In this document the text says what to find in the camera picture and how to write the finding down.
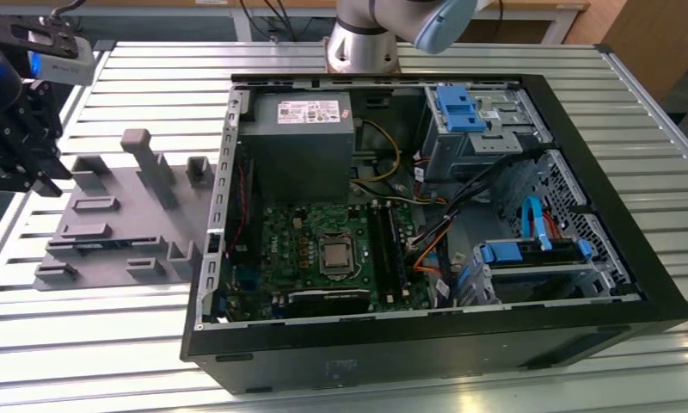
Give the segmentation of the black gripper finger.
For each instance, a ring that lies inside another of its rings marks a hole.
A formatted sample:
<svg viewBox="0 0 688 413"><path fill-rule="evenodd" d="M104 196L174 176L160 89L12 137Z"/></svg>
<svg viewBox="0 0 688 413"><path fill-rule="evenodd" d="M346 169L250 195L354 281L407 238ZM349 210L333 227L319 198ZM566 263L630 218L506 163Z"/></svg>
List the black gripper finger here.
<svg viewBox="0 0 688 413"><path fill-rule="evenodd" d="M63 179L63 163L58 158L30 161L34 170L22 164L11 164L0 158L0 191L12 193L36 192L44 197L59 197L63 190L55 180Z"/></svg>
<svg viewBox="0 0 688 413"><path fill-rule="evenodd" d="M54 86L46 80L22 85L20 95L4 112L10 147L19 166L36 177L68 180L58 140L64 128L59 116Z"/></svg>

